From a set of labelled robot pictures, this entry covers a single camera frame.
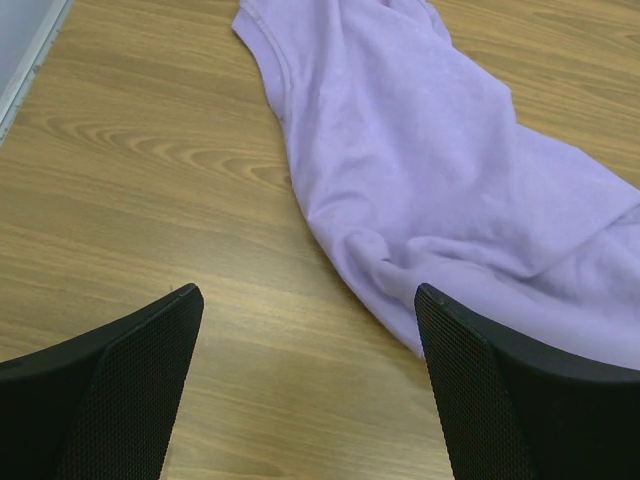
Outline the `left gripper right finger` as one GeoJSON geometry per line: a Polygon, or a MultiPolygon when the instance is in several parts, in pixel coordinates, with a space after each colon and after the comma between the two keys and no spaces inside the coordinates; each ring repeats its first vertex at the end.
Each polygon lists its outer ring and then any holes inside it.
{"type": "Polygon", "coordinates": [[[414,305],[455,478],[638,478],[638,371],[546,345],[428,284],[414,305]]]}

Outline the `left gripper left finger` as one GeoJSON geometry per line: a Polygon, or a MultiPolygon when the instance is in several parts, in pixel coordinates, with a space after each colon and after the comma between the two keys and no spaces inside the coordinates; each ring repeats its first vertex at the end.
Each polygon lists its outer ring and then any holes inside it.
{"type": "Polygon", "coordinates": [[[187,284],[2,362],[2,478],[159,478],[203,310],[199,288],[187,284]]]}

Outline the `purple t shirt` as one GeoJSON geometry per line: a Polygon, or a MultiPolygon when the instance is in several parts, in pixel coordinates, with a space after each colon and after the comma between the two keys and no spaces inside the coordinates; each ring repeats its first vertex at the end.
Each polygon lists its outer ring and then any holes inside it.
{"type": "Polygon", "coordinates": [[[430,284],[604,363],[639,365],[639,192],[521,125],[423,1],[243,1],[232,24],[331,263],[411,351],[430,284]]]}

